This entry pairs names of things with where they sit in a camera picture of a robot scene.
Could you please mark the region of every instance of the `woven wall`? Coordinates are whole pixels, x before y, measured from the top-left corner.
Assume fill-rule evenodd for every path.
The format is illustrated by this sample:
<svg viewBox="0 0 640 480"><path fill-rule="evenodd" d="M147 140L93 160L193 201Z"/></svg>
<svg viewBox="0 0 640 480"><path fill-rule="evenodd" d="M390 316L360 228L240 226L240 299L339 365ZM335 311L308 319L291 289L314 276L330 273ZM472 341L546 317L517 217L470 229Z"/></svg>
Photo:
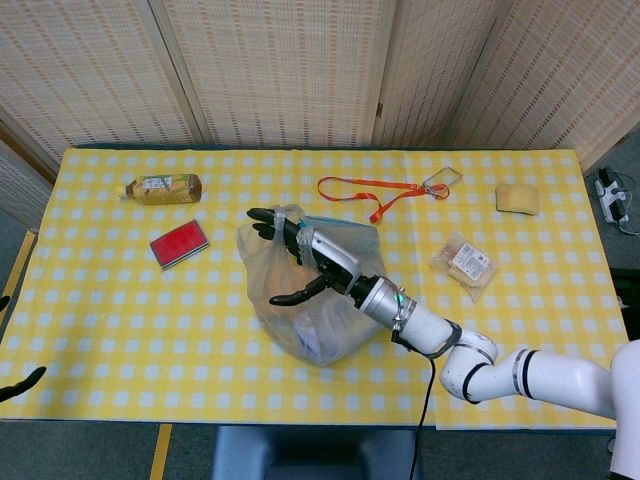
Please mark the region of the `woven wall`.
<svg viewBox="0 0 640 480"><path fill-rule="evenodd" d="M639 18L637 0L517 0L449 145L569 147L591 165L640 121Z"/></svg>
<svg viewBox="0 0 640 480"><path fill-rule="evenodd" d="M194 139L130 0L0 2L0 85L58 161L84 143Z"/></svg>
<svg viewBox="0 0 640 480"><path fill-rule="evenodd" d="M441 146L498 9L506 0L399 2L374 144Z"/></svg>
<svg viewBox="0 0 640 480"><path fill-rule="evenodd" d="M51 185L0 141L0 209L27 228L37 230Z"/></svg>
<svg viewBox="0 0 640 480"><path fill-rule="evenodd" d="M371 141L394 3L162 5L216 143L359 146Z"/></svg>

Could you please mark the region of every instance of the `bottle label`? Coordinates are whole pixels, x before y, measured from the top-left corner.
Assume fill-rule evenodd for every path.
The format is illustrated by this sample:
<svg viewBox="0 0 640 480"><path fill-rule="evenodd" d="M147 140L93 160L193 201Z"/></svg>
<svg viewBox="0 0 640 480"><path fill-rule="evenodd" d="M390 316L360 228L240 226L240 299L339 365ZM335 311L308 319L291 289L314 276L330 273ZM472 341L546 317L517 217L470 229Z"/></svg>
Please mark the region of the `bottle label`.
<svg viewBox="0 0 640 480"><path fill-rule="evenodd" d="M158 175L157 177L146 177L142 182L142 188L154 189L161 188L163 190L171 190L173 178L171 175Z"/></svg>

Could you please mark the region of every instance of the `bottle cap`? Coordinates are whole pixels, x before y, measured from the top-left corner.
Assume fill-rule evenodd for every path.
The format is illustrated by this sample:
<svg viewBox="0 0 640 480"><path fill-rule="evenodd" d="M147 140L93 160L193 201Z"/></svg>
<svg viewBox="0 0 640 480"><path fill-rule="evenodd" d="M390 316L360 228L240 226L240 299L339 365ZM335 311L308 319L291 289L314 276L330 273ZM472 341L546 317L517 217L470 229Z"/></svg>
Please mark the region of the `bottle cap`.
<svg viewBox="0 0 640 480"><path fill-rule="evenodd" d="M116 187L116 195L118 195L120 198L127 198L127 188L123 187L122 185Z"/></svg>

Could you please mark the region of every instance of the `power strip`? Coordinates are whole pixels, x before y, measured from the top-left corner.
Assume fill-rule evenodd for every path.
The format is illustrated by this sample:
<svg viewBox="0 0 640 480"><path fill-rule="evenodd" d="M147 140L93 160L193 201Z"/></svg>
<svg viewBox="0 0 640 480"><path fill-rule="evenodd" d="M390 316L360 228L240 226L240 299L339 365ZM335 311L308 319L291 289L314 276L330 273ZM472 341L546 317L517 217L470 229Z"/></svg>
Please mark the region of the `power strip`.
<svg viewBox="0 0 640 480"><path fill-rule="evenodd" d="M628 222L629 216L624 204L627 199L626 190L618 185L618 180L609 167L598 171L595 186L604 220L607 223Z"/></svg>

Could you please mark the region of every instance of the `yellow tape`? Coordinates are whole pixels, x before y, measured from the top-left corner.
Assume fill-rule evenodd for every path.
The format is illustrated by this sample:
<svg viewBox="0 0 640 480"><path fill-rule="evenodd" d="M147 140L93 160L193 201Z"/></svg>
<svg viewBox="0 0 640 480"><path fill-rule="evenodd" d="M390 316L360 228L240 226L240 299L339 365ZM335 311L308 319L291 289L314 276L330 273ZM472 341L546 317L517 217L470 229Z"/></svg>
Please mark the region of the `yellow tape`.
<svg viewBox="0 0 640 480"><path fill-rule="evenodd" d="M156 452L153 454L153 464L151 465L150 480L162 480L164 474L164 464L167 461L169 451L169 440L171 439L171 424L162 423L158 430L158 440L156 440Z"/></svg>
<svg viewBox="0 0 640 480"><path fill-rule="evenodd" d="M31 246L33 245L33 241L35 240L35 238L36 235L31 232L27 232L27 234L24 236L24 240L22 240L22 246L20 247L20 251L18 252L16 261L13 262L13 268L11 268L11 273L9 274L7 284L4 286L2 296L8 295L11 297L15 293L16 286L18 285L18 280L20 279L20 274L22 273L22 270L27 263L27 258L29 258L29 252L31 251ZM7 310L0 312L0 324L2 324Z"/></svg>

